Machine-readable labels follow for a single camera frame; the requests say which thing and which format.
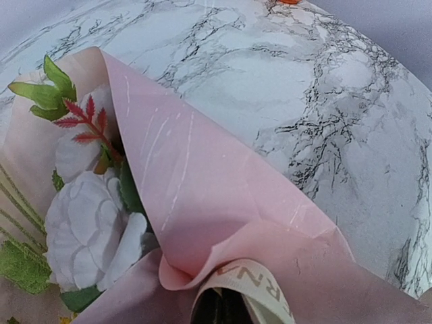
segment artificial flower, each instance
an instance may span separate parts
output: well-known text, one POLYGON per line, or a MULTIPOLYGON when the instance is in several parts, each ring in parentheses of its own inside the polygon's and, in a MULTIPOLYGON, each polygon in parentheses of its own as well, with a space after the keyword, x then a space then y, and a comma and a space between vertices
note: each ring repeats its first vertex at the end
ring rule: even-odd
POLYGON ((128 224, 117 252, 108 267, 104 278, 97 284, 99 291, 110 288, 132 265, 134 265, 142 256, 142 245, 157 246, 156 237, 147 233, 147 220, 141 213, 132 213, 129 216, 128 224))
MULTIPOLYGON (((104 135, 109 140, 117 140, 119 132, 114 116, 111 88, 109 85, 104 85, 86 94, 80 103, 83 111, 86 111, 90 97, 94 102, 96 112, 100 112, 102 109, 106 111, 107 127, 104 135)), ((65 183, 71 182, 83 171, 93 170, 101 156, 102 142, 100 140, 93 140, 85 145, 74 140, 77 135, 85 134, 88 131, 87 125, 80 124, 68 129, 57 141, 55 148, 55 168, 57 174, 65 183)))
POLYGON ((63 291, 99 283, 115 256, 126 217, 112 169, 104 175, 85 171, 66 184, 45 219, 50 282, 63 291))

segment flower bouquet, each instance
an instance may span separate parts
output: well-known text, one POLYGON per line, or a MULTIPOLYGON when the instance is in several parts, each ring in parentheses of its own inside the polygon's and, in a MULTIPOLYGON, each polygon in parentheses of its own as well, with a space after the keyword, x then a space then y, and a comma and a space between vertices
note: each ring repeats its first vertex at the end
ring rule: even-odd
POLYGON ((51 292, 43 321, 61 300, 74 323, 432 323, 256 153, 98 48, 9 88, 0 272, 51 292))

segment marble pattern surface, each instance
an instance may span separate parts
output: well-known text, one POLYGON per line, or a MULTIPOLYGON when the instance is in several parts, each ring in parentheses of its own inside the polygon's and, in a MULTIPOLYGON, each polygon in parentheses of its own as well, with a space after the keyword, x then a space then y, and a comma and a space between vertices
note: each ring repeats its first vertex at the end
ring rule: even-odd
POLYGON ((90 0, 0 53, 7 84, 99 46, 235 134, 342 229, 358 262, 412 296, 432 286, 432 94, 321 9, 265 0, 90 0))

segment red fern leaf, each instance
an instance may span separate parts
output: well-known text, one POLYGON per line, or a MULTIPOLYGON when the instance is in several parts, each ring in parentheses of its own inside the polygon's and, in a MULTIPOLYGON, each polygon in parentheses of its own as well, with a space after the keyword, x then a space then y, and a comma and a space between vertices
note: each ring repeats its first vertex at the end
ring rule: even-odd
POLYGON ((72 128, 78 124, 82 124, 82 121, 75 117, 66 117, 63 119, 58 119, 53 123, 61 128, 72 128))
POLYGON ((107 127, 107 123, 108 123, 107 112, 105 111, 105 108, 102 108, 102 110, 97 115, 97 124, 102 134, 105 131, 105 128, 107 127))
POLYGON ((86 112, 88 120, 92 121, 93 116, 95 115, 95 102, 93 101, 93 97, 91 95, 87 100, 86 112))
POLYGON ((288 5, 296 5, 300 0, 280 0, 282 3, 287 3, 288 5))
POLYGON ((90 133, 90 132, 85 132, 85 133, 81 133, 78 134, 77 136, 75 136, 73 138, 73 140, 77 143, 80 144, 88 144, 94 140, 98 140, 99 136, 97 136, 96 134, 90 133))
POLYGON ((72 114, 78 117, 85 117, 81 107, 76 103, 71 102, 69 99, 64 99, 63 102, 65 103, 67 110, 69 110, 72 114))

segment gray background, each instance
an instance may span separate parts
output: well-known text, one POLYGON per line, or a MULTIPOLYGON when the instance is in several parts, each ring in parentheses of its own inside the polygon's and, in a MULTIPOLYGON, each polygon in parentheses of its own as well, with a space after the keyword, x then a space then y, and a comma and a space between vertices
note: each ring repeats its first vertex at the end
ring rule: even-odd
POLYGON ((362 32, 432 90, 432 0, 310 0, 362 32))
MULTIPOLYGON (((432 89, 432 0, 310 2, 373 39, 432 89)), ((33 28, 42 28, 45 22, 85 3, 83 0, 0 0, 0 53, 22 42, 33 28)))

